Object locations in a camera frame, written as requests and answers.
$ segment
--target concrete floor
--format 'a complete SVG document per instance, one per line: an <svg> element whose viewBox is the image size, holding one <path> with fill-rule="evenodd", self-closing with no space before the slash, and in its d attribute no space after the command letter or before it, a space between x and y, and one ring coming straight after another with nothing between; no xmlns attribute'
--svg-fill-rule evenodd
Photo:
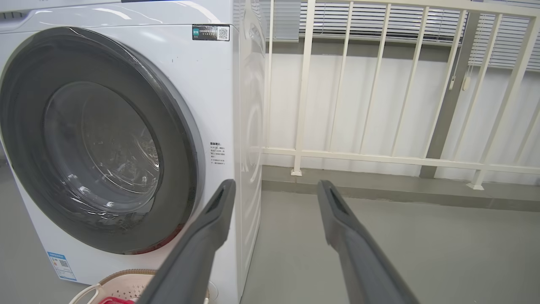
<svg viewBox="0 0 540 304"><path fill-rule="evenodd" d="M422 303L538 303L540 213L347 199ZM262 192L242 304L347 303L316 196ZM68 303L9 168L0 168L2 303Z"/></svg>

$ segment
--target white washing machine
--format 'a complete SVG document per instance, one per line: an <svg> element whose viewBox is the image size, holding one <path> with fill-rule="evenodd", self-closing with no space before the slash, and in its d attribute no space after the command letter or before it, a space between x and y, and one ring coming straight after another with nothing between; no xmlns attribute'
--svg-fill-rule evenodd
<svg viewBox="0 0 540 304"><path fill-rule="evenodd" d="M158 269L225 179L210 292L238 303L260 221L257 0L0 3L2 143L61 279Z"/></svg>

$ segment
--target gray bar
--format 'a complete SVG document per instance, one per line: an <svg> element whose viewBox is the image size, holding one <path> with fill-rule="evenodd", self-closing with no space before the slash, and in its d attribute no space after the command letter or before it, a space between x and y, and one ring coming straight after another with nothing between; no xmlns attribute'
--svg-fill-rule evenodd
<svg viewBox="0 0 540 304"><path fill-rule="evenodd" d="M461 50L458 50L458 53L461 51L460 61L454 61L453 68L456 71L454 87L452 90L448 90L451 81L450 79L447 84L447 91L444 94L441 111L439 112L437 123L435 124L435 130L429 143L429 149L426 156L427 158L441 158L444 143L446 142L446 137L448 136L448 130L450 130L450 124L452 123L454 111L456 110L457 99L460 96L461 84L463 83L465 74L467 73L469 56L471 54L471 50L473 49L474 37L479 19L480 14L469 13L469 17L467 18L467 29L463 35ZM420 177L423 179L433 179L435 177L435 171L437 171L437 167L422 166L420 169Z"/></svg>

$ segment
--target white laundry basket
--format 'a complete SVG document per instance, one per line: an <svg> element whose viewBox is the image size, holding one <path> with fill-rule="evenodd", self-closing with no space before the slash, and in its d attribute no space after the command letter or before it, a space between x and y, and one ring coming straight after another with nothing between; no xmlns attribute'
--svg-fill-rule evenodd
<svg viewBox="0 0 540 304"><path fill-rule="evenodd" d="M71 300L70 304L78 303L82 297L92 290L95 290L95 293L88 304L100 304L110 296L136 302L155 274L156 271L150 269L130 269L117 272L82 290ZM208 304L208 291L206 292L204 304Z"/></svg>

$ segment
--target window blinds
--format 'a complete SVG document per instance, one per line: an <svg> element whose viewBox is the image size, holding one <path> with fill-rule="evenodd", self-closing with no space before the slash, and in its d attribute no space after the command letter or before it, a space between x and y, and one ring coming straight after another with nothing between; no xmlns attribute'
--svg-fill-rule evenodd
<svg viewBox="0 0 540 304"><path fill-rule="evenodd" d="M540 9L540 0L484 0L484 2ZM493 28L494 20L494 15L480 15L478 28L475 34L475 41L472 46L471 56L469 58L470 65L482 64L482 59L485 55L489 34ZM493 52L489 60L489 65L491 67L514 67L528 23L528 19L503 16L497 37L495 39ZM527 69L540 71L540 39L538 36L536 37L536 44L532 50L532 55L529 59Z"/></svg>
<svg viewBox="0 0 540 304"><path fill-rule="evenodd" d="M486 3L518 5L540 9L540 0L484 0ZM347 27L348 3L316 3L315 37L344 37ZM384 20L384 5L355 3L350 36L357 38L378 38L381 36ZM301 3L300 33L306 30L307 2ZM424 43L450 44L460 13L458 11L430 9L424 34ZM418 37L422 8L392 6L388 24L387 39L415 41ZM480 16L475 42L469 58L469 64L480 65L487 47L489 34L493 26L494 15ZM495 46L489 61L490 66L513 68L521 47L528 20L503 17L497 34ZM540 71L540 38L537 38L528 65L529 70Z"/></svg>
<svg viewBox="0 0 540 304"><path fill-rule="evenodd" d="M261 0L260 6L266 19L265 37L270 37L270 0ZM299 0L274 0L274 39L297 41L299 24Z"/></svg>
<svg viewBox="0 0 540 304"><path fill-rule="evenodd" d="M350 36L380 37L382 32L385 5L355 3L353 6ZM347 28L348 3L316 3L315 37L345 36ZM300 33L306 30L307 2L301 4ZM422 8L392 6L388 23L387 39L415 41L422 20ZM430 9L424 42L451 44L459 11Z"/></svg>

